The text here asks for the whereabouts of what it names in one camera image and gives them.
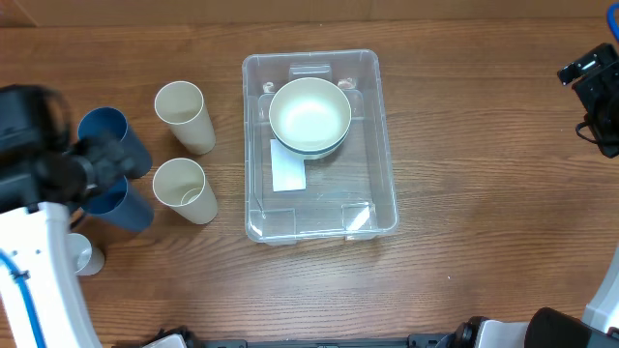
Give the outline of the cream bowl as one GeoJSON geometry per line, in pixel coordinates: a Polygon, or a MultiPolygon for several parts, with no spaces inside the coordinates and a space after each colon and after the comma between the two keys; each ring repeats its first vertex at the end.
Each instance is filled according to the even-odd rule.
{"type": "Polygon", "coordinates": [[[352,106],[334,83],[303,77],[282,86],[269,106],[269,123],[276,133],[338,130],[349,131],[352,106]]]}

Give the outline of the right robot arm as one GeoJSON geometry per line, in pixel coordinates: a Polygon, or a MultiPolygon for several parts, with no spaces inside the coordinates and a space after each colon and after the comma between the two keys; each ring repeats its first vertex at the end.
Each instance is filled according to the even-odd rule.
{"type": "MultiPolygon", "coordinates": [[[[618,157],[618,53],[602,43],[558,73],[581,101],[585,116],[575,127],[578,137],[598,146],[609,159],[618,157]]],[[[528,322],[501,322],[472,317],[437,347],[574,347],[618,348],[618,256],[581,318],[550,307],[539,309],[528,322]]]]}

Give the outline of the dark blue bowl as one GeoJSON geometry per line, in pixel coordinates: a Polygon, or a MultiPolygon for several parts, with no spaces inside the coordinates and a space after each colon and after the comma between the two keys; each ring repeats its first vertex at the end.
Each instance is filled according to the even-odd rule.
{"type": "Polygon", "coordinates": [[[338,130],[301,130],[276,133],[275,139],[295,156],[305,160],[319,160],[330,156],[349,134],[338,130]]]}

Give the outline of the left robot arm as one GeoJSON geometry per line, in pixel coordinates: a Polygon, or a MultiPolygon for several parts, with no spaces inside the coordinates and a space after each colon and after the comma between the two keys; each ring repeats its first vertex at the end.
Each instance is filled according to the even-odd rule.
{"type": "Polygon", "coordinates": [[[69,106],[40,85],[1,90],[1,301],[19,347],[98,347],[67,251],[73,211],[134,167],[110,133],[71,142],[69,106]]]}

